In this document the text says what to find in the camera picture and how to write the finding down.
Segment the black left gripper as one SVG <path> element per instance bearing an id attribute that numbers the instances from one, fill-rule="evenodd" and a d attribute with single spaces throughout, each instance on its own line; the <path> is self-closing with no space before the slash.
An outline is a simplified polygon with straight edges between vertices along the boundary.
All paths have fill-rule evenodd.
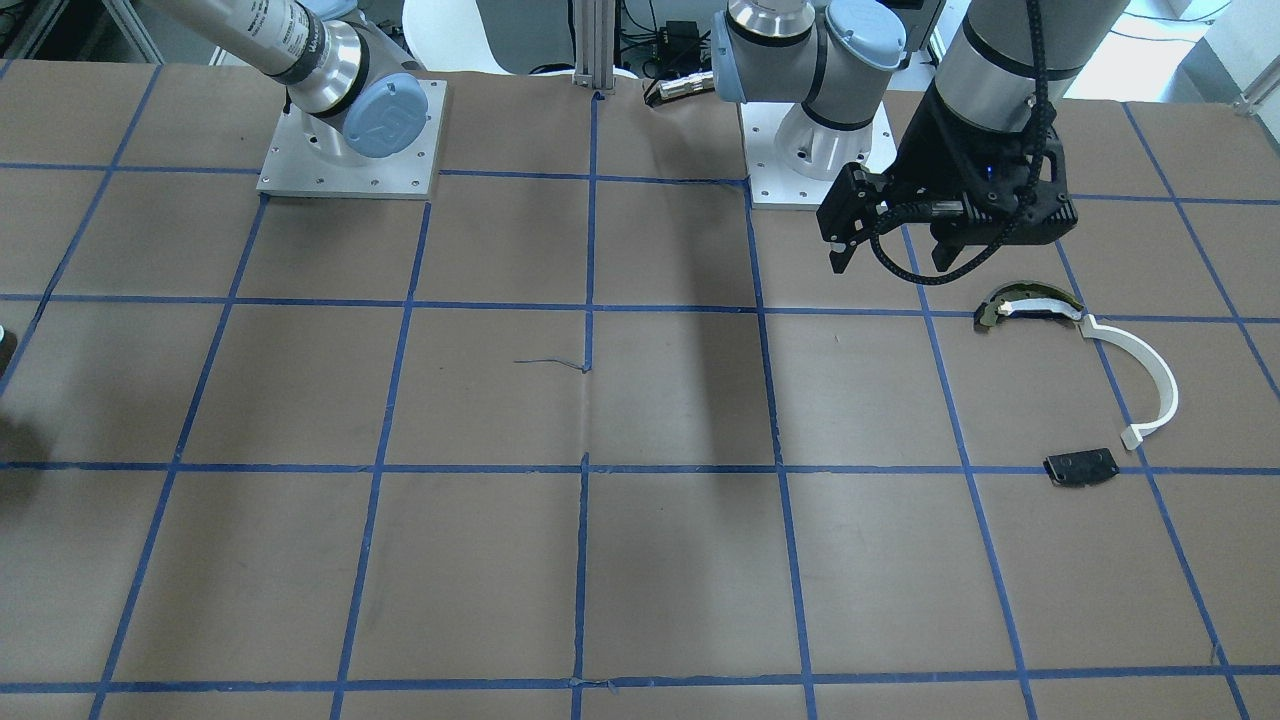
<path id="1" fill-rule="evenodd" d="M 879 236 L 908 223 L 929 223 L 932 261 L 951 272 L 969 249 L 984 251 L 963 265 L 975 269 L 988 247 L 1052 243 L 1079 222 L 1068 191 L 1065 154 L 1052 120 L 1032 117 L 1011 133 L 982 129 L 951 111 L 928 88 L 895 161 L 882 173 L 849 163 L 817 210 L 829 264 L 844 274 L 870 241 L 888 270 L 897 270 Z"/>

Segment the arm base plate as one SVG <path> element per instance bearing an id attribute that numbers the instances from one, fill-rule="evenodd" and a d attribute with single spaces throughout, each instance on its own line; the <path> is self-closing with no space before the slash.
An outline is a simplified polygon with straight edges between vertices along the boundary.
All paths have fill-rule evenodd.
<path id="1" fill-rule="evenodd" d="M 884 105 L 869 126 L 836 131 L 791 102 L 739 106 L 751 202 L 765 210 L 813 211 L 849 163 L 881 173 L 896 156 Z"/>
<path id="2" fill-rule="evenodd" d="M 422 133 L 388 158 L 356 152 L 338 131 L 292 105 L 276 123 L 257 191 L 293 199 L 428 201 L 449 91 L 443 79 L 420 79 L 419 86 L 428 99 Z"/>

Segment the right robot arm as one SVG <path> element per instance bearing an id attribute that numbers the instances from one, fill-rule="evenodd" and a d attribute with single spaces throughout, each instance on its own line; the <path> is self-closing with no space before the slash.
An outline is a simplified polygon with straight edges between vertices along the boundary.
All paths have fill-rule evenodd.
<path id="1" fill-rule="evenodd" d="M 356 1 L 156 1 L 161 12 L 285 87 L 365 158 L 407 149 L 428 123 L 417 61 Z"/>

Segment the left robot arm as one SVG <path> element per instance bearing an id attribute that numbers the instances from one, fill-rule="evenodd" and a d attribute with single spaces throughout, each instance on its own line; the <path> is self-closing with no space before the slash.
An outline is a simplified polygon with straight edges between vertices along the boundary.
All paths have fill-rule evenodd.
<path id="1" fill-rule="evenodd" d="M 1073 231 L 1055 104 L 1125 10 L 1123 1 L 973 1 L 893 161 L 869 170 L 844 141 L 868 135 L 908 32 L 879 1 L 731 1 L 710 29 L 717 94 L 786 102 L 795 170 L 829 182 L 815 211 L 835 273 L 858 247 L 915 284 L 956 281 L 1005 246 Z"/>

